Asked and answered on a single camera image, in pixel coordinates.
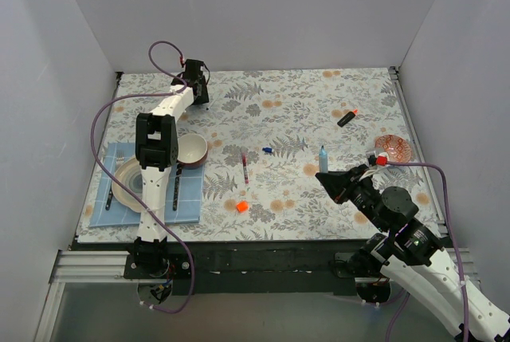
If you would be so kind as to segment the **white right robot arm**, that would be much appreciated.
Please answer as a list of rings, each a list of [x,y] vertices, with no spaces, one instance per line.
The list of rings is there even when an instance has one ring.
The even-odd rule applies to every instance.
[[[418,207],[408,191],[378,191],[372,171],[362,164],[349,171],[316,173],[335,203],[351,202],[377,229],[358,252],[336,262],[336,270],[397,282],[457,341],[507,341],[509,315],[465,276],[461,259],[451,257],[444,242],[416,218]]]

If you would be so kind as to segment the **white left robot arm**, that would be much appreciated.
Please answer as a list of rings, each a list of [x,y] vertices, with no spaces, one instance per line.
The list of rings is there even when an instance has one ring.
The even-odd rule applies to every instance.
[[[130,254],[135,266],[153,278],[163,277],[170,267],[164,254],[168,233],[162,224],[167,185],[179,153],[176,124],[191,105],[209,102],[206,70],[203,61],[185,60],[183,72],[171,82],[171,95],[136,117],[135,157],[141,168],[144,205]]]

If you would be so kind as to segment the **pink red pen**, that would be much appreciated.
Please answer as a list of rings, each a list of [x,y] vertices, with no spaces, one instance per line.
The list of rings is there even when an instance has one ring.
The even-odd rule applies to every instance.
[[[249,184],[249,172],[248,172],[248,159],[247,159],[247,151],[242,147],[241,148],[241,162],[242,162],[242,170],[245,184]]]

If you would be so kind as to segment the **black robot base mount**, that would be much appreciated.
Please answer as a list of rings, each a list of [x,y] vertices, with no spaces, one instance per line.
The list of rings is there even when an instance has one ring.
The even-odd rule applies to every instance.
[[[360,260],[363,241],[191,242],[128,247],[124,278],[169,281],[173,293],[331,293],[389,303],[398,290]]]

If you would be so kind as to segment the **light blue highlighter marker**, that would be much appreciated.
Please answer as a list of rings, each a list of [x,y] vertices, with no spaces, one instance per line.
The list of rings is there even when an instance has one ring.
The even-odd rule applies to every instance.
[[[320,173],[327,173],[328,172],[328,153],[324,146],[322,146],[320,148],[318,157],[319,157]]]

